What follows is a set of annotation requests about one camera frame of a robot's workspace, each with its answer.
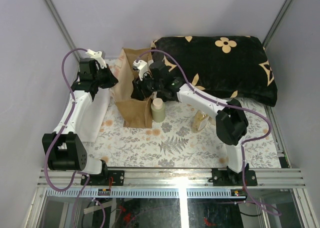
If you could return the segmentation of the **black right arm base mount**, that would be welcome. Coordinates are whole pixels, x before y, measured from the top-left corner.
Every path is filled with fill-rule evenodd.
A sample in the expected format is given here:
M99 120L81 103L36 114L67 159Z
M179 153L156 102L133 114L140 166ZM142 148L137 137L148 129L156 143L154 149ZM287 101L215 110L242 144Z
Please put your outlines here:
M217 187L235 187L243 186L243 172L236 173L227 167L226 169L212 168L212 177L208 180ZM244 168L244 181L247 187L256 187L258 185L256 173L254 170L250 169L247 163Z

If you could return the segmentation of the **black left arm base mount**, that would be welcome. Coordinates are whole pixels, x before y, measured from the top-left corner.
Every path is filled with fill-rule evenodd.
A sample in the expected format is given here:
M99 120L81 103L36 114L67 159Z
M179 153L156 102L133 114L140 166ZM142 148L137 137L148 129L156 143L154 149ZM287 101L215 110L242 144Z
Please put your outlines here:
M104 160L102 162L102 170L100 174L91 174L88 186L123 186L125 180L124 170L110 170Z

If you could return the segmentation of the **beige bottle wooden cap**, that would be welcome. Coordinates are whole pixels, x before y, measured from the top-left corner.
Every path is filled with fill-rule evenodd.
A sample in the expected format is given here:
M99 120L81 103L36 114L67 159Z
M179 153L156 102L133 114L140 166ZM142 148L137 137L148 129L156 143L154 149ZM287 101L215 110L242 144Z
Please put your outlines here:
M209 118L208 118L208 121L213 125L213 126L215 126L217 123L216 123L216 114L214 114L213 116L210 116Z

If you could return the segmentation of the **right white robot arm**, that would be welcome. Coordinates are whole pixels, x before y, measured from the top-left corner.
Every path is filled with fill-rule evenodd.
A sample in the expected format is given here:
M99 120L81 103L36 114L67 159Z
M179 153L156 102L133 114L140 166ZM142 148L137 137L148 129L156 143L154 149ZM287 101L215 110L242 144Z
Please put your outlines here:
M184 78L169 72L161 61L148 64L143 60L135 60L132 69L138 73L132 81L132 98L142 101L156 95L165 102L192 105L215 119L216 135L226 145L228 154L228 180L236 186L244 182L246 173L243 171L241 143L249 123L240 102L208 95Z

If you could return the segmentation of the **brown canvas bag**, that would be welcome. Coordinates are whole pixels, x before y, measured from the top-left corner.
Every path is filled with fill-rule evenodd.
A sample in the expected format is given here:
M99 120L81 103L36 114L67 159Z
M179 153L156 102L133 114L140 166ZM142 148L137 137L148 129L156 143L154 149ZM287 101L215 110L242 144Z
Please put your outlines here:
M115 105L124 119L126 128L149 129L152 127L151 98L136 99L133 82L139 77L133 70L133 62L148 48L123 48L114 65L113 75L118 83L111 88Z

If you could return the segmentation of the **clear amber pump bottle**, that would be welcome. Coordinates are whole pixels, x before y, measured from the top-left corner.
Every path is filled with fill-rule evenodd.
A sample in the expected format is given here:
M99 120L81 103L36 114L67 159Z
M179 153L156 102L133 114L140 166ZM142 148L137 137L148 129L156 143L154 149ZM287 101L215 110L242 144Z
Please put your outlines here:
M200 132L206 127L208 120L209 120L209 115L201 110L198 110L194 116L191 130L194 133Z

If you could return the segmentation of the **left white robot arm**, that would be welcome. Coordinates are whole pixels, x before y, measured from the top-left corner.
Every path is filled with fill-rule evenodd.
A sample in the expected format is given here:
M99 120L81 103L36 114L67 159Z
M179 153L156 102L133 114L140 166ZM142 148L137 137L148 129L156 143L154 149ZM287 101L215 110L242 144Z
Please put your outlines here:
M65 112L54 131L42 137L50 170L91 174L101 186L109 181L103 162L89 157L84 144L96 141L110 103L110 88L117 83L104 59L80 60Z

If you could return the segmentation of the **green bottle beige cap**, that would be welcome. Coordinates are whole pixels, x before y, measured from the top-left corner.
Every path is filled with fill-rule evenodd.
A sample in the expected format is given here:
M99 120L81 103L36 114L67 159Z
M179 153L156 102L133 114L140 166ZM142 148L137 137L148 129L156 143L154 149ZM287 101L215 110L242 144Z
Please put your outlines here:
M156 123L161 123L165 120L165 104L161 98L155 98L151 103L152 119Z

